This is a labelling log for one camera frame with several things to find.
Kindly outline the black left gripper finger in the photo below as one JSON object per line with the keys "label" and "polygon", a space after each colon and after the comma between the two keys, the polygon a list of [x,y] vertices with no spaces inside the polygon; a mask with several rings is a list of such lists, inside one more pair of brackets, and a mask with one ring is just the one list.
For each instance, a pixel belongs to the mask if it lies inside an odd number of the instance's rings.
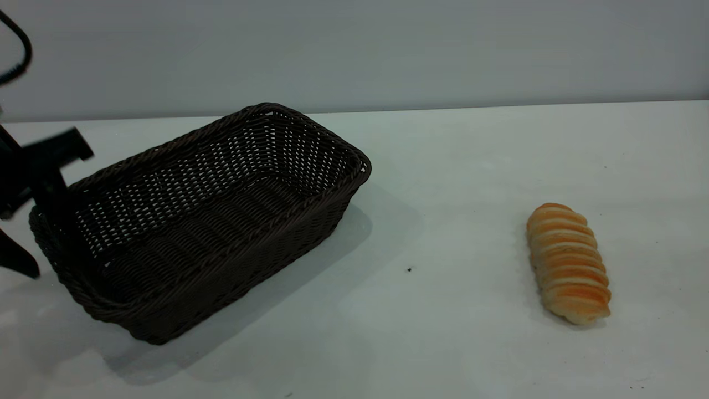
{"label": "black left gripper finger", "polygon": [[50,233],[51,225],[67,231],[73,226],[74,206],[61,169],[94,156],[77,128],[22,147],[23,172],[35,207],[30,213],[33,234]]}
{"label": "black left gripper finger", "polygon": [[35,258],[1,231],[1,267],[32,279],[40,278],[40,269]]}

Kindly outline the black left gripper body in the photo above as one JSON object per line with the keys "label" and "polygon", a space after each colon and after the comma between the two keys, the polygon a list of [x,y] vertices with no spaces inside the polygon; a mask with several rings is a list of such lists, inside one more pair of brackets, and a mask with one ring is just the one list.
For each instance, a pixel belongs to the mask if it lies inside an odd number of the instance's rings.
{"label": "black left gripper body", "polygon": [[32,146],[21,146],[2,126],[1,147],[1,219],[9,220],[33,200],[29,182]]}

